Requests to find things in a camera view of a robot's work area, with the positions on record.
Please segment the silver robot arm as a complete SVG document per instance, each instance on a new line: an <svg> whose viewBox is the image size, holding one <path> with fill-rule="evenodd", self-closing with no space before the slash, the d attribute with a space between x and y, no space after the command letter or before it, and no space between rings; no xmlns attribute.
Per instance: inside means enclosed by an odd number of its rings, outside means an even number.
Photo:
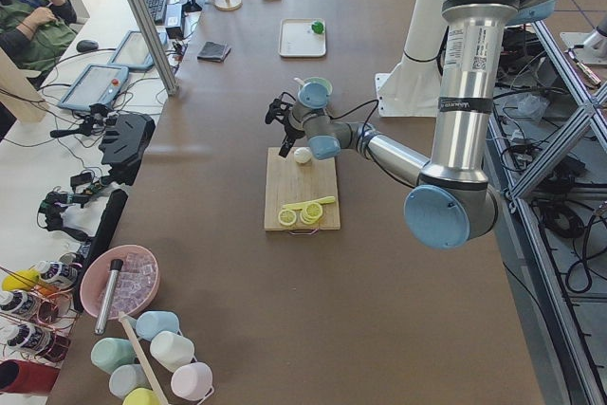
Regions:
<svg viewBox="0 0 607 405"><path fill-rule="evenodd" d="M317 159L353 149L408 185L405 222L434 249L454 249L489 232L499 208L482 169L504 30L540 21L556 0L443 0L448 25L432 153L423 156L364 122L339 122L328 112L328 91L306 83L297 99L274 101L267 122L280 122L286 156L305 138Z"/></svg>

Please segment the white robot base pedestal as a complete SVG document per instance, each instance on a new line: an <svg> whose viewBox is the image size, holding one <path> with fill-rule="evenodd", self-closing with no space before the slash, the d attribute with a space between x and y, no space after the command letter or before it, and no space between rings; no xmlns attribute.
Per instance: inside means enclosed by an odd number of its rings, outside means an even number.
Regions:
<svg viewBox="0 0 607 405"><path fill-rule="evenodd" d="M441 76L437 57L447 23L443 0L415 0L400 63L390 73L376 74L378 112L383 118L434 118Z"/></svg>

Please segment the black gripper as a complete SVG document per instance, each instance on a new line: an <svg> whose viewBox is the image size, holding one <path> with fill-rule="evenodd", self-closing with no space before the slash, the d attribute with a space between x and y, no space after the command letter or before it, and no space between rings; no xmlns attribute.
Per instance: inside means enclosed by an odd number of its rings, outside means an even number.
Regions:
<svg viewBox="0 0 607 405"><path fill-rule="evenodd" d="M277 121L284 127L285 137L279 150L280 157L288 157L296 139L300 138L300 131L289 121L289 115L294 107L294 101L295 98L290 93L283 91L270 103L265 115L266 125L270 125L273 121Z"/></svg>

